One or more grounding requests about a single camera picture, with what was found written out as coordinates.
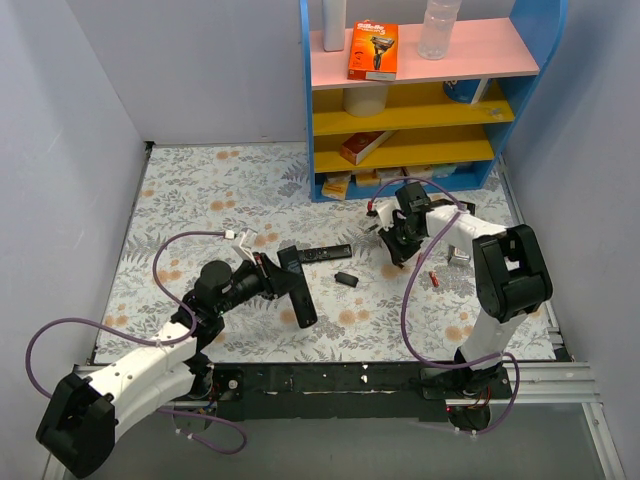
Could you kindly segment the orange razor box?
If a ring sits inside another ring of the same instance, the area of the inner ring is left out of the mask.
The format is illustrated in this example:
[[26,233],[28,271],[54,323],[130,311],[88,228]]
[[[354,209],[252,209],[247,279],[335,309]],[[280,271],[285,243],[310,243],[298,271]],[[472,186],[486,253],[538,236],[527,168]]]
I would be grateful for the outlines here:
[[391,82],[398,69],[399,25],[359,21],[352,30],[348,80]]

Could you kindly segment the large black remote control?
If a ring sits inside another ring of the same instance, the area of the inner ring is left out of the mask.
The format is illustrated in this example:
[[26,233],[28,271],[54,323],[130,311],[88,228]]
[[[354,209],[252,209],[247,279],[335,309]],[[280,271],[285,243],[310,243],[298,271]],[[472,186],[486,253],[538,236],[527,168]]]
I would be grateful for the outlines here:
[[295,245],[277,252],[280,268],[287,273],[290,297],[298,326],[309,328],[318,321],[316,309],[311,297],[308,283]]

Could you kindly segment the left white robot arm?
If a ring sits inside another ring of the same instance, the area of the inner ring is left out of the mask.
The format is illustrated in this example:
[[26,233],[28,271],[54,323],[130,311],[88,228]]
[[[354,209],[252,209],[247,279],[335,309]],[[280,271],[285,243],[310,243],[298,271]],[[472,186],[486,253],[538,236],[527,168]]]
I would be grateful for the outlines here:
[[86,377],[70,373],[55,387],[36,431],[43,445],[76,478],[94,473],[136,423],[182,396],[205,398],[213,386],[203,350],[222,332],[223,316],[255,296],[288,296],[302,328],[317,321],[296,247],[273,263],[253,253],[238,269],[205,264],[183,306],[145,346]]

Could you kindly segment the black battery cover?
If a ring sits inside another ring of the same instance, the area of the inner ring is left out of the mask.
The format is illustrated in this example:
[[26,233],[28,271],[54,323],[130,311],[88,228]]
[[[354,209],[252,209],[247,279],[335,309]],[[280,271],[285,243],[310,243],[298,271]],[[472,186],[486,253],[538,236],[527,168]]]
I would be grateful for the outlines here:
[[352,288],[355,288],[359,282],[359,279],[356,276],[347,274],[345,272],[336,273],[334,275],[334,279],[337,283],[341,285],[346,285]]

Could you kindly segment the yellow small box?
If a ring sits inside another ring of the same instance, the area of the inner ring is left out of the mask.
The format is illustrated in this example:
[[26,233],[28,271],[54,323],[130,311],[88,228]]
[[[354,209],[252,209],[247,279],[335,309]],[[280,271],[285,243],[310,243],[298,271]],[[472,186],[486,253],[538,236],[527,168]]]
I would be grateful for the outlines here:
[[350,182],[351,174],[349,172],[327,173],[321,188],[321,194],[323,197],[333,200],[345,200]]

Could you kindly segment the floral table mat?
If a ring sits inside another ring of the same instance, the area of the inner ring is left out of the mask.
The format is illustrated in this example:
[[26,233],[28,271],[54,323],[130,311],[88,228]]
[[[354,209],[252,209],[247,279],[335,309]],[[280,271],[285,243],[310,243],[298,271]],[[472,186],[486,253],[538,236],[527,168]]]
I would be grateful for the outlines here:
[[[288,299],[254,298],[224,318],[207,348],[215,362],[404,361],[453,357],[479,304],[470,265],[449,265],[440,243],[419,274],[394,266],[364,200],[314,203],[306,148],[298,143],[156,148],[152,151],[93,360],[110,363],[156,333],[201,267],[239,256],[225,229],[257,232],[256,249],[349,244],[353,256],[308,265],[318,322],[301,329]],[[440,285],[429,278],[434,271]],[[359,279],[355,288],[334,279]]]

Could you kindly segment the blue white packet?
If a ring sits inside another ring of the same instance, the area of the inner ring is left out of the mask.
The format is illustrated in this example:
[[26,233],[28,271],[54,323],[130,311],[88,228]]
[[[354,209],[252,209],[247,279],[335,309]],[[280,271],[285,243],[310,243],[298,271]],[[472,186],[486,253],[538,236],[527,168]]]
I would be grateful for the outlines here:
[[454,102],[476,104],[484,98],[492,79],[450,80],[443,83],[444,93]]

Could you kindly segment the black battery package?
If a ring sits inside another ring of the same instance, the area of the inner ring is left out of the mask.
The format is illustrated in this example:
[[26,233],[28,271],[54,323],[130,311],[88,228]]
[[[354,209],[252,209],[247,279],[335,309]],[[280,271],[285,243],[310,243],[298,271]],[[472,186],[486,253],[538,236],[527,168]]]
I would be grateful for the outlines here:
[[[472,202],[463,201],[462,204],[466,207],[466,210],[474,215],[476,212],[476,205]],[[471,263],[471,256],[463,250],[455,247],[454,245],[448,246],[447,262],[449,265],[457,265],[465,267]]]

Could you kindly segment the white tall bottle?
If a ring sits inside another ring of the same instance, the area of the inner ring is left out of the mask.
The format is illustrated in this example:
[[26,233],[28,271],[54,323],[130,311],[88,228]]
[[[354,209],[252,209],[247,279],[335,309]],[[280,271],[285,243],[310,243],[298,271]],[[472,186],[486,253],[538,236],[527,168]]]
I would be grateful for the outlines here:
[[342,51],[345,42],[346,0],[323,0],[322,19],[324,50]]

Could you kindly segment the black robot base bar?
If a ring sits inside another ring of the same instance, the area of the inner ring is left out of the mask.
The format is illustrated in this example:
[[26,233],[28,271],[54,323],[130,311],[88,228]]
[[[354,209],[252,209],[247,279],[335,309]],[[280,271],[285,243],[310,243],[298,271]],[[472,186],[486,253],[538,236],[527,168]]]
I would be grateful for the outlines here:
[[465,386],[459,371],[429,371],[417,362],[235,363],[215,366],[202,391],[176,405],[234,422],[454,419],[482,429],[489,403],[511,394],[505,368]]

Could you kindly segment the red yellow AAA battery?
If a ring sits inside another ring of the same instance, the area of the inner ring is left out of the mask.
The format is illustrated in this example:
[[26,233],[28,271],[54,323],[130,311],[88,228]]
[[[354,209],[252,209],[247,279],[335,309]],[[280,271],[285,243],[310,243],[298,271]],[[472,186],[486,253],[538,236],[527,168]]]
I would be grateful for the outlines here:
[[440,285],[440,282],[439,282],[439,279],[438,279],[436,273],[434,271],[429,271],[428,274],[429,274],[429,278],[430,278],[430,280],[432,282],[432,285],[435,288],[438,288],[439,285]]

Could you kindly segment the clear plastic bottle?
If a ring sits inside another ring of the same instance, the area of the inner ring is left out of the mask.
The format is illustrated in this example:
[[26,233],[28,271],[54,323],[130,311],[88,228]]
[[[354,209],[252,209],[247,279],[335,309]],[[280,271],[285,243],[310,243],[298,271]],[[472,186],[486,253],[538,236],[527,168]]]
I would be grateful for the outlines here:
[[427,60],[440,60],[447,54],[461,0],[429,0],[418,42],[418,54]]

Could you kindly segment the red white long box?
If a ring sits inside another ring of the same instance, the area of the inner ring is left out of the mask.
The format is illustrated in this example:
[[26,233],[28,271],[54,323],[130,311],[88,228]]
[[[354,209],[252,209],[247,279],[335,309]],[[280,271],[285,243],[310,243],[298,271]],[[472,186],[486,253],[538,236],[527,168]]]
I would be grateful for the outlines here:
[[395,134],[394,130],[355,133],[342,143],[339,154],[351,164],[359,165]]

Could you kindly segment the light blue small box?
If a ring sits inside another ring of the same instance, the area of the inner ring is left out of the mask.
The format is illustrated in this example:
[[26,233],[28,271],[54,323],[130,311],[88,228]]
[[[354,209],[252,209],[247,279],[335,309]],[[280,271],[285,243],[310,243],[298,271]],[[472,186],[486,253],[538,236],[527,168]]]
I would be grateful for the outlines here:
[[437,164],[437,165],[434,165],[432,168],[433,170],[432,177],[434,179],[445,178],[454,174],[456,169],[457,169],[457,165],[454,163]]

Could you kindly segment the white cylinder container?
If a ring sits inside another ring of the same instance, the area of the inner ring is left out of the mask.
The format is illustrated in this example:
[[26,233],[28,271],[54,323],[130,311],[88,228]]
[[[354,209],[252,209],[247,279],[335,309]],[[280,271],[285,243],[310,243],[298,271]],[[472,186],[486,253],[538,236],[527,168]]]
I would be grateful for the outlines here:
[[350,115],[372,117],[385,110],[388,86],[348,88],[343,91],[342,106]]

